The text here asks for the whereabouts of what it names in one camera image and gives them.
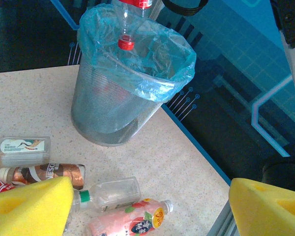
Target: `trash bag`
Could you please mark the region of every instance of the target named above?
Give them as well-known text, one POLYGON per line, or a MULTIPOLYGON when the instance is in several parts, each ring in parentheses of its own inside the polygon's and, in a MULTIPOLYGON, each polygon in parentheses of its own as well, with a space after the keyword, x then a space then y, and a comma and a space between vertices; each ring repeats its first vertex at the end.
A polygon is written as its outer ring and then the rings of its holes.
POLYGON ((80 19, 78 43, 85 59, 125 90, 165 103, 192 80, 196 53, 179 33, 148 19, 131 51, 118 47, 119 34, 111 4, 91 8, 80 19))

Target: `red bottle cap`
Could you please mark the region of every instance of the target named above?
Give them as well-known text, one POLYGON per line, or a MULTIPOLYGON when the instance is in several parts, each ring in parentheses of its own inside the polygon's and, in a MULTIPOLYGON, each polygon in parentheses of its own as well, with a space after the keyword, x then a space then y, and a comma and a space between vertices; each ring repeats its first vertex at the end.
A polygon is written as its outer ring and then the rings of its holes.
POLYGON ((126 4, 131 4, 139 8, 149 8, 152 6, 152 0, 119 0, 126 4))
POLYGON ((118 46, 123 50, 131 51, 134 48, 134 42, 129 42, 129 41, 119 39, 118 46))

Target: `white table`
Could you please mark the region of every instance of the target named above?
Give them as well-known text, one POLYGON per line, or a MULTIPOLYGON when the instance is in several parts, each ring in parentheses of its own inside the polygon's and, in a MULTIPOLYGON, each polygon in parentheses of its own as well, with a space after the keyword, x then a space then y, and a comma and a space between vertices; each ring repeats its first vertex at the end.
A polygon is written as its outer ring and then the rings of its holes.
MULTIPOLYGON (((101 147, 84 139, 70 120, 78 69, 0 73, 0 136, 50 136, 53 162, 86 165, 85 189, 136 176, 143 197, 174 203, 151 236, 206 235, 228 199, 225 181, 162 109, 122 146, 101 147)), ((83 235, 94 215, 76 214, 65 235, 83 235)))

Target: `pink juice bottle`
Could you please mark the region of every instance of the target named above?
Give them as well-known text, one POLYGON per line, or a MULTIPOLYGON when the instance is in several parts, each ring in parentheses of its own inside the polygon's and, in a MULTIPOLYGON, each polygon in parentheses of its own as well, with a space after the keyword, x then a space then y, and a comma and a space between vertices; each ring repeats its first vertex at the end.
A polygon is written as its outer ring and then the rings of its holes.
POLYGON ((169 200, 144 199, 124 210, 93 219, 87 236, 143 236, 161 226, 164 216, 173 211, 169 200))

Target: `yellow sponge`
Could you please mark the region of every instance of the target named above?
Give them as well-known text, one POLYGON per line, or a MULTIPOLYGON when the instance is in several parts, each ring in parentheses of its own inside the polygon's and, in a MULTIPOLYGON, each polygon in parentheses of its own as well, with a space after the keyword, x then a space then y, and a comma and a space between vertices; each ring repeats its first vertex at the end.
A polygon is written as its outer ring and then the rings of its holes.
POLYGON ((61 236, 72 200, 69 177, 0 193, 0 236, 61 236))
POLYGON ((295 236, 295 192, 235 178, 230 205, 240 236, 295 236))

